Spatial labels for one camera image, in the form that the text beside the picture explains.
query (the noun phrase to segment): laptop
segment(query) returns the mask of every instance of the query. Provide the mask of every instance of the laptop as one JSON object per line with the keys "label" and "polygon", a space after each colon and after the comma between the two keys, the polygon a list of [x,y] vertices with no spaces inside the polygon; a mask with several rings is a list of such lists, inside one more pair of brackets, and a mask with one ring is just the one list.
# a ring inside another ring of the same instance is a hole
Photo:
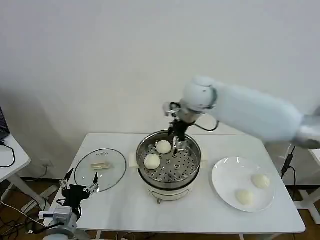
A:
{"label": "laptop", "polygon": [[6,138],[10,134],[4,113],[0,106],[0,140]]}

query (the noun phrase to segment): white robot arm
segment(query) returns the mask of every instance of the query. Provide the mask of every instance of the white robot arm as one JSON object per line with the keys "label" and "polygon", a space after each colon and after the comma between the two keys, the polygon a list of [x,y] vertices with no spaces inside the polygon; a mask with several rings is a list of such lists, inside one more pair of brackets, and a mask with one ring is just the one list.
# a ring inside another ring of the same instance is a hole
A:
{"label": "white robot arm", "polygon": [[195,77],[179,103],[164,105],[173,114],[172,131],[184,134],[202,114],[266,142],[291,142],[305,149],[320,148],[320,116],[303,115],[295,106],[245,87]]}

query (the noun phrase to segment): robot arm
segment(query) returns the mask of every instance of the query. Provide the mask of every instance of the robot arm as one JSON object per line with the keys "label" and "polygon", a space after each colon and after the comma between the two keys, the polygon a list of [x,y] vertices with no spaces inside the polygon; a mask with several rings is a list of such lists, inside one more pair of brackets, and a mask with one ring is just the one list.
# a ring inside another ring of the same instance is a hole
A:
{"label": "robot arm", "polygon": [[81,217],[80,203],[88,199],[92,194],[99,191],[98,173],[95,173],[93,183],[86,187],[82,185],[69,184],[73,168],[60,179],[61,193],[65,197],[63,203],[59,203],[54,209],[40,211],[39,219],[52,219],[48,227],[39,231],[29,231],[30,234],[39,234],[46,231],[47,236],[43,240],[67,240],[73,239],[76,235],[77,221]]}
{"label": "robot arm", "polygon": [[172,114],[169,128],[180,142],[199,116],[217,121],[266,142],[291,142],[305,149],[320,148],[320,116],[303,115],[295,106],[270,95],[209,77],[195,77],[179,103],[165,104]]}

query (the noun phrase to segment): small white table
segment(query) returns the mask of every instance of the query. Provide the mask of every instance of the small white table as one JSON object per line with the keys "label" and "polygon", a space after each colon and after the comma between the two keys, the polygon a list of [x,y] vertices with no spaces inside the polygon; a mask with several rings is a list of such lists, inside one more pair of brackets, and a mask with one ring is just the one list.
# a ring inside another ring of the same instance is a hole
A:
{"label": "small white table", "polygon": [[[88,153],[102,148],[120,151],[129,165],[140,141],[147,134],[89,133],[70,168]],[[80,230],[199,234],[266,234],[271,239],[282,233],[301,233],[306,227],[260,140],[247,135],[192,135],[206,152],[207,167],[194,181],[192,192],[172,202],[157,204],[136,168],[128,168],[113,188],[93,194],[81,202]],[[247,213],[225,203],[210,184],[214,164],[224,157],[241,156],[256,161],[275,186],[272,205],[264,211]],[[75,183],[74,175],[70,181]],[[61,199],[58,191],[52,208]]]}
{"label": "small white table", "polygon": [[[9,135],[8,137],[6,137],[4,141],[7,146],[14,149],[15,163],[11,167],[5,167],[5,168],[0,167],[0,182],[7,179],[11,183],[8,189],[11,189],[14,185],[18,189],[20,189],[23,193],[31,196],[34,200],[36,200],[42,209],[44,209],[45,206],[46,208],[48,208],[50,205],[46,203],[46,201],[42,198],[47,196],[45,194],[41,196],[38,195],[27,184],[25,184],[25,182],[16,174],[31,162],[30,158],[28,157],[26,152],[22,149],[22,147],[19,145],[19,143],[15,140],[15,138],[12,135]],[[13,159],[14,158],[13,158],[13,153],[11,149],[5,146],[0,146],[0,165],[1,166],[10,165]],[[8,192],[9,192],[8,190],[4,192],[4,194],[1,197],[1,200],[3,200],[6,197]],[[28,203],[26,206],[22,208],[22,211],[24,213],[27,213],[36,205],[37,203],[35,201],[31,201],[30,203]]]}

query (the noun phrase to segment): black cable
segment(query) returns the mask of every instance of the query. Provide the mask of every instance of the black cable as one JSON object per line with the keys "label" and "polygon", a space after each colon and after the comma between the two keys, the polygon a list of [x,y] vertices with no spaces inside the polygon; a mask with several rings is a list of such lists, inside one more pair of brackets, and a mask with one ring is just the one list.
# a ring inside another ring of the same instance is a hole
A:
{"label": "black cable", "polygon": [[81,215],[82,215],[82,208],[81,208],[81,206],[79,205],[79,218],[81,217]]}
{"label": "black cable", "polygon": [[295,149],[296,149],[296,146],[293,147],[291,154],[294,154]]}
{"label": "black cable", "polygon": [[42,229],[40,229],[40,230],[32,231],[32,234],[40,234],[40,233],[43,233],[44,231],[46,231],[46,230],[48,230],[48,229],[53,229],[53,228],[55,228],[55,227],[57,227],[57,226],[63,226],[63,225],[64,225],[64,224],[63,224],[62,222],[59,222],[59,223],[53,224],[53,225],[51,225],[51,226],[46,226],[46,227],[44,227],[44,228],[42,228]]}
{"label": "black cable", "polygon": [[194,124],[194,125],[202,130],[207,131],[207,132],[213,132],[213,131],[217,130],[217,128],[219,127],[219,123],[220,123],[219,121],[216,121],[215,127],[213,129],[206,129],[202,126],[199,126],[198,124]]}
{"label": "black cable", "polygon": [[61,201],[65,201],[65,198],[60,198],[56,201],[57,204],[59,204],[60,206],[63,206],[63,204],[61,203]]}
{"label": "black cable", "polygon": [[30,230],[35,231],[37,229],[36,223],[34,221],[32,221],[32,220],[28,222],[28,220],[29,220],[29,218],[26,217],[24,219],[24,225],[23,225],[26,233],[28,233]]}
{"label": "black cable", "polygon": [[290,154],[288,154],[288,156],[286,157],[283,167],[281,169],[281,178],[284,177],[284,175],[286,174],[286,172],[288,171],[288,168],[290,167],[291,161],[294,158],[294,151],[296,149],[296,146],[293,147],[292,151]]}
{"label": "black cable", "polygon": [[17,189],[12,189],[12,188],[2,188],[1,187],[1,190],[9,190],[9,191],[14,191],[14,192],[17,192],[17,193],[20,193],[20,194],[23,194],[29,198],[31,198],[33,201],[35,201],[39,207],[39,209],[41,209],[41,206],[40,204],[32,197],[32,196],[29,196],[28,194],[25,194],[24,192],[20,191],[20,190],[17,190]]}
{"label": "black cable", "polygon": [[[20,193],[20,194],[23,194],[23,195],[31,198],[34,202],[37,203],[38,212],[41,210],[40,204],[39,204],[33,197],[25,194],[24,192],[21,192],[21,191],[16,190],[16,189],[11,189],[11,188],[1,188],[1,190],[9,190],[9,191],[14,191],[14,192],[18,192],[18,193]],[[48,201],[47,201],[44,197],[43,197],[43,199],[44,199],[44,201],[45,201],[44,209],[46,209]],[[17,238],[18,238],[20,228],[23,228],[23,227],[25,226],[25,223],[18,223],[21,217],[23,217],[23,215],[21,215],[17,220],[11,220],[11,221],[9,221],[9,222],[4,222],[4,221],[2,220],[2,218],[0,217],[0,220],[1,220],[1,222],[3,223],[3,225],[0,227],[0,229],[3,228],[4,226],[13,228],[13,229],[10,229],[10,232],[7,233],[7,234],[3,234],[3,233],[0,234],[0,237],[1,237],[0,240],[3,239],[3,237],[8,237],[8,240],[9,240],[10,237],[11,237],[12,235],[14,235],[14,234],[16,234],[16,236],[15,236],[14,239],[17,239]]]}
{"label": "black cable", "polygon": [[292,201],[295,200],[295,195],[296,195],[296,185],[297,185],[297,175],[296,175],[296,170],[293,166],[289,166],[290,169],[293,170],[293,176],[294,176],[294,188],[293,188],[293,193],[292,193]]}
{"label": "black cable", "polygon": [[0,141],[0,146],[5,146],[6,148],[11,149],[12,155],[13,155],[13,162],[12,162],[10,165],[8,165],[8,166],[0,166],[0,168],[10,168],[10,167],[11,167],[13,164],[15,164],[15,162],[16,162],[15,150],[14,150],[12,147],[6,145],[6,144],[5,144],[5,141],[3,141],[3,140]]}

